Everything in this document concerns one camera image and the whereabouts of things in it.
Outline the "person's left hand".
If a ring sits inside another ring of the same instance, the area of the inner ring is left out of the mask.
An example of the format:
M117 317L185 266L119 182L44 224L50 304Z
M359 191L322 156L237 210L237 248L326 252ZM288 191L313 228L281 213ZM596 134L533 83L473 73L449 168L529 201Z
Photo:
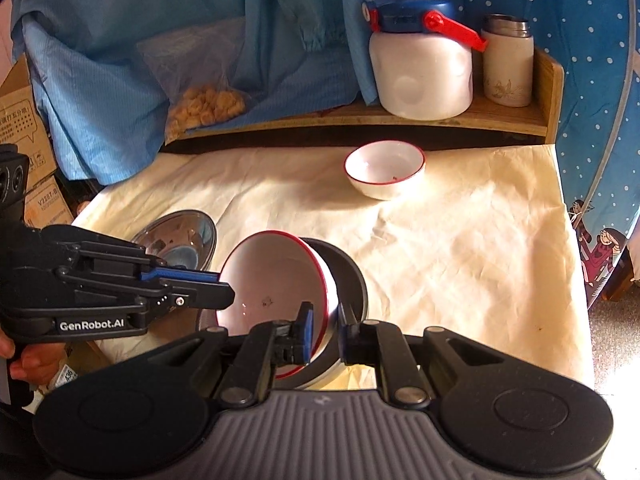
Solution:
M9 375L14 380L22 380L35 386L49 385L66 358L66 345L31 344L25 347L21 354L14 356L16 347L14 341L1 333L1 356L11 360Z

